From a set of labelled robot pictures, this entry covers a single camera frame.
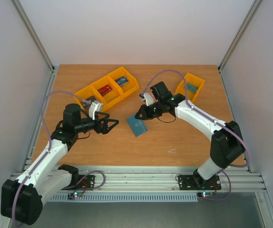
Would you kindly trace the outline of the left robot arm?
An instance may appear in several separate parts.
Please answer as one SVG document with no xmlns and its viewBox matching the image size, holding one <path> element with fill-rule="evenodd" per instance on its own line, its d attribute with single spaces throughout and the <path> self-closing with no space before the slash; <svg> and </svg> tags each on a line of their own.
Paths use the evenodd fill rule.
<svg viewBox="0 0 273 228">
<path fill-rule="evenodd" d="M 80 133 L 91 130 L 109 133 L 119 121 L 100 111 L 99 102 L 92 103 L 88 114 L 78 104 L 66 105 L 63 119 L 57 124 L 49 141 L 36 160 L 15 180 L 6 180 L 1 188 L 0 213 L 13 221 L 32 225 L 39 218 L 44 205 L 63 189 L 79 186 L 78 168 L 61 165 L 54 175 L 50 172 L 73 147 Z"/>
</svg>

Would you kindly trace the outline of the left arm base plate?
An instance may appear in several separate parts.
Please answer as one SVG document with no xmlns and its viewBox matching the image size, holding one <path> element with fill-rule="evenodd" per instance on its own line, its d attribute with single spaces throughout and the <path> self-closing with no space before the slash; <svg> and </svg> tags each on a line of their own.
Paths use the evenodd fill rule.
<svg viewBox="0 0 273 228">
<path fill-rule="evenodd" d="M 77 181 L 80 181 L 77 185 L 69 188 L 68 190 L 84 190 L 85 188 L 93 188 L 95 184 L 95 176 L 94 175 L 88 175 L 85 178 L 83 178 L 83 175 L 79 175 Z"/>
</svg>

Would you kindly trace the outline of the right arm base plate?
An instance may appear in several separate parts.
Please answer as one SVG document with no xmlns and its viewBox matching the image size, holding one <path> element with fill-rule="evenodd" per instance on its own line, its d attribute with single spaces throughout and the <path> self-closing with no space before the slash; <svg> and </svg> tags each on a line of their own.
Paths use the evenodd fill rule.
<svg viewBox="0 0 273 228">
<path fill-rule="evenodd" d="M 196 180 L 193 175 L 177 174 L 175 180 L 180 190 L 221 190 L 221 183 L 218 175 L 208 180 Z"/>
</svg>

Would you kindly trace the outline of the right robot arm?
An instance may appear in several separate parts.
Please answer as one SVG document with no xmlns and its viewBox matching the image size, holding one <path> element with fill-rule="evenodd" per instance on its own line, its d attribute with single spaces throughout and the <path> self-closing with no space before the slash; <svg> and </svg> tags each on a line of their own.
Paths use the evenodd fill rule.
<svg viewBox="0 0 273 228">
<path fill-rule="evenodd" d="M 150 90 L 151 95 L 139 95 L 144 104 L 136 113 L 136 119 L 151 120 L 169 113 L 192 125 L 210 140 L 209 158 L 193 172 L 193 182 L 197 188 L 209 185 L 215 174 L 227 168 L 246 151 L 236 122 L 226 123 L 214 118 L 196 107 L 184 95 L 173 95 L 164 82 L 155 84 Z"/>
</svg>

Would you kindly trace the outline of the grey credit card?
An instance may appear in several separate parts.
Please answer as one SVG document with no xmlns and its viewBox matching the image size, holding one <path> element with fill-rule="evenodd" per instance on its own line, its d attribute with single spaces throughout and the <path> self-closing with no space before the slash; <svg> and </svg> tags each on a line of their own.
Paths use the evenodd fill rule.
<svg viewBox="0 0 273 228">
<path fill-rule="evenodd" d="M 94 101 L 96 101 L 96 98 L 94 96 L 90 96 L 89 98 L 86 98 L 83 101 L 84 108 L 88 109 Z"/>
</svg>

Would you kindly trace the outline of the teal leather card holder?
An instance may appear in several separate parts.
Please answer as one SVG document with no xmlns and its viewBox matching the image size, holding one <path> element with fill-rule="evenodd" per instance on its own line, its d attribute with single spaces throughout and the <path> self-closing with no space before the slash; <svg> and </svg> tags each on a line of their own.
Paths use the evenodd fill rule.
<svg viewBox="0 0 273 228">
<path fill-rule="evenodd" d="M 130 117 L 128 117 L 126 121 L 135 137 L 139 137 L 140 135 L 144 134 L 148 130 L 144 121 L 140 119 L 136 119 L 135 114 L 132 114 Z"/>
</svg>

